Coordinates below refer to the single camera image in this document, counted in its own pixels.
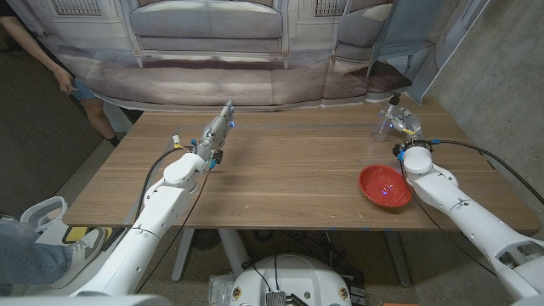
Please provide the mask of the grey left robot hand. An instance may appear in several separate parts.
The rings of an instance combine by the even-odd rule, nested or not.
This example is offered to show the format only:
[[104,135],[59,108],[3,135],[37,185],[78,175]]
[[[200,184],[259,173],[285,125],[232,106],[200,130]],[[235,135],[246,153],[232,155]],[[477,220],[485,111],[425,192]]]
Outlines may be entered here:
[[210,168],[220,164],[223,159],[222,148],[228,133],[235,126],[234,113],[232,100],[229,99],[220,113],[204,127],[201,139],[195,145],[194,153],[209,162]]

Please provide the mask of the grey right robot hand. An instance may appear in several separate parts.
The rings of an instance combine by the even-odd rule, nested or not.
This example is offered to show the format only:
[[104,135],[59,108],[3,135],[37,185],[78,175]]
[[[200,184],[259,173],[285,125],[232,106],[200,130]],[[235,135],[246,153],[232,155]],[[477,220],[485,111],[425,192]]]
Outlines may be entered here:
[[389,105],[379,112],[382,124],[377,132],[380,140],[385,140],[393,132],[405,135],[405,147],[424,145],[422,124],[419,118],[405,107]]

